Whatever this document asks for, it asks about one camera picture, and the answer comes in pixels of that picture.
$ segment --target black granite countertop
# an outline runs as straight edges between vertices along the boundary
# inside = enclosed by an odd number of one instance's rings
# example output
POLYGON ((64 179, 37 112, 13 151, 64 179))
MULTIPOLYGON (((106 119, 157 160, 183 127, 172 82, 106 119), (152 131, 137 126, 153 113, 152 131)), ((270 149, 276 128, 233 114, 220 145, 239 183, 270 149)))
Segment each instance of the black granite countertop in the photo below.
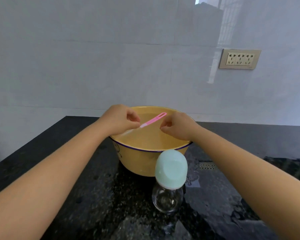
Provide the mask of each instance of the black granite countertop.
MULTIPOLYGON (((96 119, 67 116, 1 161, 0 191, 96 119)), ((185 156, 183 204, 176 214, 164 215, 151 200, 155 179, 125 169, 107 138, 42 239, 278 239, 222 172, 198 168, 211 160, 197 145, 185 156)), ((300 159, 264 159, 300 179, 300 159)))

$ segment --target yellow basin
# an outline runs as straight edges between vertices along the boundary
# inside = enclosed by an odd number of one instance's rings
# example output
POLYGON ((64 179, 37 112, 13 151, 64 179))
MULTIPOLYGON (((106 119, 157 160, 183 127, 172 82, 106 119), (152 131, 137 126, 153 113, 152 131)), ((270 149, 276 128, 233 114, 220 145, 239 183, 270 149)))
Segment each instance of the yellow basin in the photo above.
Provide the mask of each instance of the yellow basin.
MULTIPOLYGON (((141 124, 163 112, 168 115, 178 112, 175 109, 159 106, 135 106, 132 108, 140 116, 141 124)), ((161 131, 152 133, 153 130, 159 129, 162 121, 163 119, 160 119, 151 125, 137 129, 138 131, 132 131, 128 136, 116 135, 110 137, 120 161, 131 172, 154 177, 156 162, 160 153, 169 149, 175 149, 182 154, 186 153, 188 146, 192 143, 191 141, 178 140, 161 131), (138 145, 138 138, 141 136, 150 137, 148 139, 149 143, 136 146, 138 145)))

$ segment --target finger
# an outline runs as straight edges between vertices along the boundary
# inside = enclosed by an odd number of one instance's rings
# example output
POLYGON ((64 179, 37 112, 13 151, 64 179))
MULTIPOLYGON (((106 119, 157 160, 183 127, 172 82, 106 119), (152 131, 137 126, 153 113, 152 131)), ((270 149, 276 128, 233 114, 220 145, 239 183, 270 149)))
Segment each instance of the finger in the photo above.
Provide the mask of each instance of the finger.
POLYGON ((171 125, 172 125, 172 116, 166 115, 160 125, 160 128, 164 126, 171 126, 171 125))
POLYGON ((128 129, 127 130, 137 129, 139 127, 140 127, 140 122, 138 122, 138 121, 128 121, 128 129))
POLYGON ((163 133, 166 133, 166 134, 170 134, 170 131, 171 131, 171 127, 168 127, 168 126, 164 126, 164 127, 161 127, 160 130, 163 132, 163 133))
POLYGON ((132 108, 128 107, 127 108, 127 119, 131 120, 131 121, 137 121, 140 122, 140 117, 137 114, 136 111, 134 111, 132 108))

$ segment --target bottle cap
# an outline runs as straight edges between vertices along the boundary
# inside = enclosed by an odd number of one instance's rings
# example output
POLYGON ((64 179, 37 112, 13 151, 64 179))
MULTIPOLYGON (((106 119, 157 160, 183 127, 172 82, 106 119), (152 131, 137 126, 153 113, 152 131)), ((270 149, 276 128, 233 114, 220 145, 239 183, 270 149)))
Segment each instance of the bottle cap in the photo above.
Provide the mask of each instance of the bottle cap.
POLYGON ((155 166, 155 178, 162 187, 176 190, 187 179, 188 163, 184 155, 176 150, 162 152, 155 166))

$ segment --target forearm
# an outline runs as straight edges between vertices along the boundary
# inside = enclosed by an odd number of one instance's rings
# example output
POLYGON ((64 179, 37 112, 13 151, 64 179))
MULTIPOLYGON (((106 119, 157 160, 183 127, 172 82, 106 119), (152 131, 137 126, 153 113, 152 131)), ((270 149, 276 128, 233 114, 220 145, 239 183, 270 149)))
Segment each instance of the forearm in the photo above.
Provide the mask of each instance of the forearm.
POLYGON ((39 239, 107 134, 90 125, 0 192, 0 239, 39 239))
POLYGON ((300 239, 300 181, 202 127, 193 133, 262 220, 281 236, 300 239))

